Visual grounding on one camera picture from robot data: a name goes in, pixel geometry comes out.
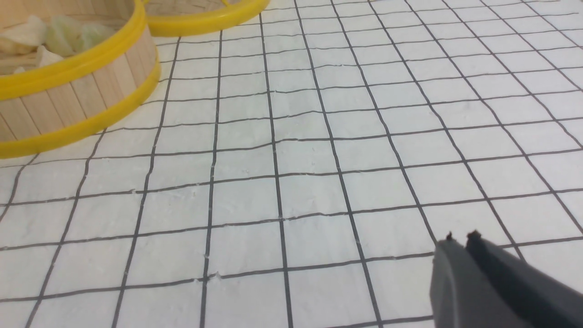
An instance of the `yellow plastic band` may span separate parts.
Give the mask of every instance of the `yellow plastic band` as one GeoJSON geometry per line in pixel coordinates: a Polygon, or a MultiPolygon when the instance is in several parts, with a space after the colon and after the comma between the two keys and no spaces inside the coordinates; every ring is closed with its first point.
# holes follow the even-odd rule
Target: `yellow plastic band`
{"type": "Polygon", "coordinates": [[[18,141],[0,142],[0,158],[12,158],[49,151],[95,134],[120,121],[138,108],[152,94],[160,80],[160,62],[140,87],[119,103],[85,121],[61,130],[18,141]]]}
{"type": "Polygon", "coordinates": [[[128,51],[146,28],[146,11],[134,0],[134,13],[124,27],[109,39],[58,63],[24,73],[0,76],[0,100],[17,98],[74,81],[110,64],[128,51]]]}
{"type": "Polygon", "coordinates": [[[259,15],[269,0],[241,0],[215,11],[182,16],[148,16],[153,36],[189,36],[237,26],[259,15]]]}

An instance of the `bamboo steamer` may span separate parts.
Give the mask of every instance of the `bamboo steamer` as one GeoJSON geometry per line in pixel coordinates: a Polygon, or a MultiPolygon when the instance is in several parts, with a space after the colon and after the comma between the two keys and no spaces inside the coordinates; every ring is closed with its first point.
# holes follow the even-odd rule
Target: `bamboo steamer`
{"type": "MultiPolygon", "coordinates": [[[[141,0],[0,0],[0,30],[36,15],[118,29],[101,44],[46,67],[0,75],[0,158],[54,149],[92,135],[143,103],[160,64],[141,0]]],[[[0,74],[34,54],[0,56],[0,74]]]]}
{"type": "Polygon", "coordinates": [[[259,15],[269,0],[145,0],[154,36],[189,36],[228,29],[259,15]]]}

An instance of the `white surface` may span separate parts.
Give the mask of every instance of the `white surface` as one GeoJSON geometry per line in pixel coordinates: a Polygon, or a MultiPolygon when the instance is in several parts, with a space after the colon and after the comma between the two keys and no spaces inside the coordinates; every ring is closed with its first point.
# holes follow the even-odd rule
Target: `white surface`
{"type": "Polygon", "coordinates": [[[428,328],[432,236],[474,229],[583,292],[581,6],[272,0],[156,39],[139,110],[0,162],[0,327],[428,328]]]}

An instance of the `black grid line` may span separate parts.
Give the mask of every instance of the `black grid line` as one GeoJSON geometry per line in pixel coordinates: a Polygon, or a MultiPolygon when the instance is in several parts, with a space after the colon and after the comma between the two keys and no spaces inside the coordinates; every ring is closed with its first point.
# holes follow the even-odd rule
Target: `black grid line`
{"type": "MultiPolygon", "coordinates": [[[[409,6],[409,8],[411,9],[411,11],[413,11],[413,8],[411,7],[411,5],[409,5],[409,3],[407,2],[407,0],[405,0],[405,3],[409,6]]],[[[377,14],[377,11],[374,9],[373,5],[369,2],[368,3],[370,5],[370,8],[373,10],[373,12],[375,14],[377,14]]],[[[423,20],[421,20],[421,17],[419,17],[419,14],[417,14],[415,11],[413,11],[413,13],[417,16],[417,18],[422,22],[423,20]]],[[[380,19],[380,17],[378,15],[377,19],[379,21],[379,23],[384,26],[382,20],[380,19]]],[[[432,32],[425,27],[427,32],[434,38],[432,32]]],[[[392,41],[392,37],[391,35],[386,32],[387,37],[392,41]]],[[[445,49],[442,48],[441,44],[438,45],[441,48],[441,51],[447,55],[447,53],[445,52],[445,49]]],[[[403,58],[403,55],[401,54],[401,52],[396,49],[398,55],[403,58]]],[[[405,64],[405,67],[407,68],[408,73],[411,75],[411,77],[413,78],[417,88],[419,89],[419,92],[423,95],[423,97],[425,98],[427,103],[430,103],[429,98],[427,97],[427,95],[425,94],[425,91],[423,91],[423,89],[421,88],[421,84],[416,80],[415,76],[413,75],[413,72],[411,71],[411,68],[409,68],[408,64],[405,62],[404,58],[403,58],[403,62],[405,64]]],[[[432,105],[429,105],[429,108],[431,109],[431,111],[433,112],[433,114],[435,116],[437,116],[437,118],[439,119],[441,125],[446,128],[447,126],[445,125],[445,122],[443,120],[443,118],[439,115],[439,113],[435,110],[435,108],[432,105]]],[[[480,182],[478,181],[478,179],[476,178],[476,175],[473,173],[472,169],[470,168],[468,161],[466,160],[464,154],[462,153],[462,151],[460,150],[460,148],[457,146],[457,144],[455,143],[453,137],[451,136],[451,134],[449,133],[449,131],[445,130],[445,133],[447,134],[447,137],[449,139],[449,141],[451,142],[452,146],[455,148],[455,150],[457,151],[459,157],[462,159],[464,166],[466,167],[466,170],[468,171],[468,173],[470,174],[472,180],[474,181],[474,183],[476,184],[478,190],[480,191],[480,193],[482,194],[482,196],[484,198],[487,198],[487,194],[484,191],[484,189],[482,188],[482,184],[480,184],[480,182]]],[[[506,237],[508,238],[508,240],[510,240],[510,242],[515,245],[516,243],[514,242],[514,238],[510,235],[510,232],[508,231],[508,229],[506,228],[506,226],[504,225],[504,222],[502,221],[502,219],[500,218],[498,212],[496,211],[496,209],[494,208],[494,204],[492,204],[492,202],[490,200],[486,200],[486,202],[488,203],[488,206],[490,207],[490,209],[492,210],[492,213],[494,214],[494,216],[496,217],[496,220],[498,221],[498,223],[500,224],[502,230],[504,231],[504,234],[506,235],[506,237]]],[[[520,249],[518,248],[518,246],[514,246],[514,249],[516,250],[518,256],[520,257],[521,260],[524,260],[524,256],[522,255],[522,253],[520,252],[520,249]]]]}
{"type": "Polygon", "coordinates": [[[290,278],[287,270],[287,250],[286,250],[286,234],[285,227],[283,225],[283,208],[282,208],[282,192],[279,185],[279,168],[278,168],[278,152],[276,149],[275,141],[275,122],[273,118],[273,107],[271,103],[271,92],[269,88],[269,74],[267,65],[267,55],[265,54],[265,38],[263,32],[263,16],[259,14],[259,26],[261,28],[261,43],[263,45],[263,61],[265,67],[265,86],[267,88],[267,103],[269,107],[269,124],[271,126],[271,149],[273,151],[273,174],[275,175],[275,191],[278,201],[278,221],[279,221],[279,234],[282,247],[282,267],[283,267],[283,282],[286,293],[286,310],[287,310],[287,326],[288,328],[293,328],[293,315],[292,315],[292,296],[290,292],[290,278]]]}
{"type": "Polygon", "coordinates": [[[213,140],[213,162],[210,167],[210,178],[209,178],[209,216],[208,224],[206,228],[206,246],[205,246],[205,267],[203,271],[203,283],[202,283],[202,293],[201,293],[201,316],[199,328],[205,327],[206,320],[206,294],[208,292],[208,277],[209,277],[209,256],[210,256],[210,234],[213,226],[213,197],[215,195],[215,164],[217,162],[217,143],[219,140],[219,113],[220,113],[220,82],[221,82],[221,58],[223,54],[223,31],[219,34],[219,69],[217,72],[217,103],[216,103],[216,116],[215,116],[215,135],[213,140]]]}
{"type": "MultiPolygon", "coordinates": [[[[178,40],[176,41],[176,50],[174,53],[175,57],[178,55],[179,48],[180,48],[180,38],[178,38],[178,40]]],[[[174,64],[170,68],[170,78],[172,78],[173,73],[174,73],[174,64]]],[[[166,87],[165,99],[168,99],[168,94],[170,93],[171,84],[172,84],[172,80],[170,79],[168,81],[168,85],[166,87]]],[[[126,265],[125,265],[124,276],[121,280],[120,294],[118,296],[117,304],[115,306],[115,312],[114,312],[113,320],[111,323],[111,328],[117,327],[117,323],[118,323],[118,320],[120,318],[121,306],[122,306],[122,302],[124,300],[124,293],[126,290],[126,285],[128,283],[129,270],[130,270],[131,265],[132,265],[132,259],[134,257],[134,252],[136,250],[136,244],[138,242],[138,234],[140,231],[140,224],[142,223],[142,214],[143,214],[143,210],[144,210],[144,203],[146,202],[146,197],[148,195],[148,184],[150,182],[150,175],[152,175],[152,171],[154,170],[154,161],[155,161],[154,154],[156,153],[156,144],[158,143],[158,138],[160,136],[160,132],[162,131],[162,125],[164,124],[164,115],[166,113],[166,104],[167,104],[167,102],[164,101],[164,103],[162,105],[162,112],[160,113],[160,123],[158,125],[158,130],[156,131],[156,136],[154,138],[154,143],[152,145],[152,152],[150,153],[150,168],[149,168],[149,170],[146,174],[146,177],[144,179],[144,191],[142,193],[142,199],[140,201],[140,209],[138,211],[138,218],[136,220],[136,227],[134,229],[134,235],[132,236],[132,244],[129,248],[128,260],[127,260],[126,265]]]]}
{"type": "MultiPolygon", "coordinates": [[[[73,221],[73,216],[75,214],[75,209],[77,208],[77,203],[79,202],[79,195],[81,194],[81,188],[83,187],[83,184],[85,183],[85,179],[87,179],[87,174],[89,173],[89,162],[91,161],[91,158],[93,157],[93,155],[95,155],[95,153],[97,152],[97,147],[99,147],[99,142],[103,139],[103,136],[105,135],[104,133],[105,133],[105,130],[101,132],[99,139],[97,139],[97,142],[95,142],[95,146],[93,147],[93,152],[85,160],[85,172],[83,173],[83,177],[81,178],[81,181],[79,182],[79,185],[77,186],[77,191],[75,193],[75,198],[73,200],[73,206],[72,206],[71,211],[69,213],[69,218],[68,218],[67,223],[65,225],[65,229],[63,230],[63,234],[61,235],[61,242],[65,241],[67,233],[69,232],[69,227],[71,226],[71,222],[73,221]]],[[[36,315],[36,313],[38,311],[38,307],[41,304],[42,297],[43,297],[45,291],[47,290],[48,281],[51,278],[52,269],[55,267],[55,262],[57,261],[57,257],[59,256],[59,254],[61,252],[61,248],[62,248],[62,245],[57,246],[57,249],[55,250],[55,253],[52,256],[51,265],[48,267],[47,273],[46,273],[44,280],[43,280],[43,285],[40,289],[40,292],[38,293],[38,300],[34,303],[33,309],[30,312],[29,318],[26,321],[26,325],[25,325],[26,328],[30,328],[30,325],[33,323],[34,316],[36,315]]]]}
{"type": "MultiPolygon", "coordinates": [[[[322,108],[322,116],[324,117],[326,129],[328,130],[328,135],[330,136],[330,139],[332,139],[333,138],[332,129],[330,127],[330,122],[328,121],[328,116],[326,115],[326,109],[324,106],[324,100],[322,98],[322,93],[318,87],[318,78],[316,75],[316,70],[314,69],[314,61],[312,60],[310,47],[308,46],[308,40],[306,39],[306,36],[304,34],[304,26],[303,26],[302,21],[301,21],[300,10],[297,6],[297,0],[294,0],[294,4],[296,6],[296,14],[297,14],[298,22],[300,24],[300,30],[301,30],[302,34],[304,35],[303,36],[304,44],[305,44],[305,47],[306,47],[307,52],[308,52],[308,59],[310,61],[310,67],[312,68],[312,77],[314,79],[314,85],[316,86],[316,92],[318,93],[318,100],[319,100],[320,106],[322,108]]],[[[373,306],[374,315],[375,315],[377,322],[380,322],[381,321],[381,313],[380,313],[379,308],[378,308],[377,298],[374,294],[373,282],[371,280],[370,273],[368,272],[368,266],[365,262],[366,257],[364,256],[363,248],[362,248],[362,245],[360,244],[360,238],[359,238],[359,234],[358,234],[358,231],[356,228],[356,222],[354,221],[354,213],[352,212],[352,207],[350,206],[350,200],[348,198],[346,184],[344,182],[342,169],[340,168],[340,161],[338,159],[338,154],[336,153],[336,147],[334,146],[333,140],[330,140],[330,146],[332,148],[332,154],[334,157],[334,161],[336,162],[336,168],[338,170],[338,178],[340,180],[340,187],[342,188],[342,194],[344,196],[346,210],[348,212],[348,217],[350,219],[350,225],[352,227],[352,232],[354,234],[354,242],[356,243],[356,247],[357,247],[357,250],[359,253],[360,262],[361,262],[361,265],[363,268],[363,273],[364,273],[364,278],[366,280],[368,293],[370,294],[370,299],[371,299],[371,304],[373,306]]],[[[378,328],[382,328],[382,325],[380,323],[378,324],[378,328]]]]}

